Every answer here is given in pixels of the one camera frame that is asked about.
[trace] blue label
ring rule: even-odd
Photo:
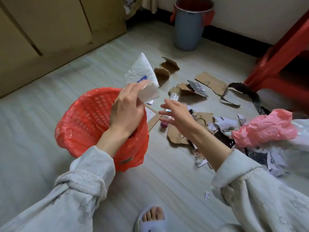
[[[137,83],[138,83],[138,82],[141,82],[142,80],[147,80],[147,76],[144,75],[142,78],[140,78],[140,79],[137,81]]]

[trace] purple bottle cap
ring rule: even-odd
[[[161,127],[162,128],[167,128],[168,127],[168,123],[161,121]]]

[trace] crumpled pink plastic bag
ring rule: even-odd
[[[275,109],[268,116],[259,115],[239,130],[232,131],[232,137],[239,147],[257,146],[270,140],[293,139],[296,127],[291,124],[292,113]]]

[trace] red basket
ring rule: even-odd
[[[63,115],[55,129],[59,147],[67,149],[76,158],[98,140],[109,127],[112,105],[121,89],[98,88],[80,96]],[[146,112],[130,138],[114,157],[116,171],[126,171],[144,161],[149,133]]]

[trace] cabinet door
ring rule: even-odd
[[[29,59],[39,57],[1,9],[0,27],[0,74],[20,66]]]
[[[91,42],[79,0],[1,0],[43,55]]]
[[[92,33],[126,29],[123,0],[81,0]]]

